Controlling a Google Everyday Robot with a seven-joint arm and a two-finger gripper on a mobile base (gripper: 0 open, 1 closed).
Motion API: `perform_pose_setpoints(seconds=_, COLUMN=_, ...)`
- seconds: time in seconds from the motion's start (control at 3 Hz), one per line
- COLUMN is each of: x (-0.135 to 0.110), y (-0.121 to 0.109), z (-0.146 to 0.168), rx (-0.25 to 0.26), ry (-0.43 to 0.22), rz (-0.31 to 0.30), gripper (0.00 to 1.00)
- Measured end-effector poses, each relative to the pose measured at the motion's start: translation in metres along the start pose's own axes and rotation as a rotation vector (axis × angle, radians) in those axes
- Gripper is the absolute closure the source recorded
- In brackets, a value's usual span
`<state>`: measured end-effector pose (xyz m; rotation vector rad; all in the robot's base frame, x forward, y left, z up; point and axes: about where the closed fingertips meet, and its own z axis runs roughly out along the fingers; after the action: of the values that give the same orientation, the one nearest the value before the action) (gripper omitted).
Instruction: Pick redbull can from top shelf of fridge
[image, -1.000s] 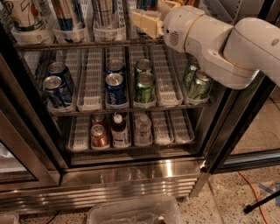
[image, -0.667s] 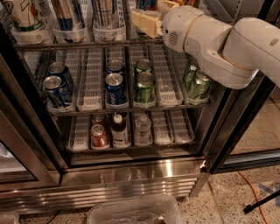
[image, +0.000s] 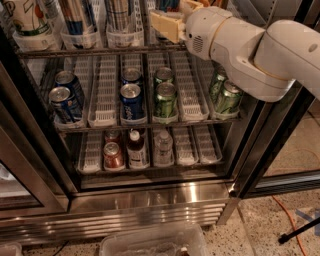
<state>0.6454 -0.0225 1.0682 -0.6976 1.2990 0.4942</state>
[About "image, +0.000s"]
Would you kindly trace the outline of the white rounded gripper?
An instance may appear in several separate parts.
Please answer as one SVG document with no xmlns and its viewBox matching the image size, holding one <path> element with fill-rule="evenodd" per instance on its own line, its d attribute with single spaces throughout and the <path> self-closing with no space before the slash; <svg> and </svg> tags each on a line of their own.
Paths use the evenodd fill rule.
<svg viewBox="0 0 320 256">
<path fill-rule="evenodd" d="M 183 10 L 195 10 L 186 22 L 187 50 L 203 59 L 229 61 L 231 43 L 228 22 L 233 17 L 229 11 L 218 7 L 203 8 L 196 0 L 182 0 Z M 151 26 L 172 43 L 178 43 L 185 30 L 184 15 L 180 12 L 149 12 Z"/>
</svg>

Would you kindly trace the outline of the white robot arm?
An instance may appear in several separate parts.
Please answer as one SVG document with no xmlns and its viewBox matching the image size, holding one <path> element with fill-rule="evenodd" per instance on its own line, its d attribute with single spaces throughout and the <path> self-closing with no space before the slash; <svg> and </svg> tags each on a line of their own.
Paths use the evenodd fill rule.
<svg viewBox="0 0 320 256">
<path fill-rule="evenodd" d="M 177 12 L 150 12 L 151 26 L 189 53 L 221 64 L 256 99 L 276 102 L 295 81 L 320 99 L 320 33 L 295 21 L 263 29 L 216 6 L 182 0 Z"/>
</svg>

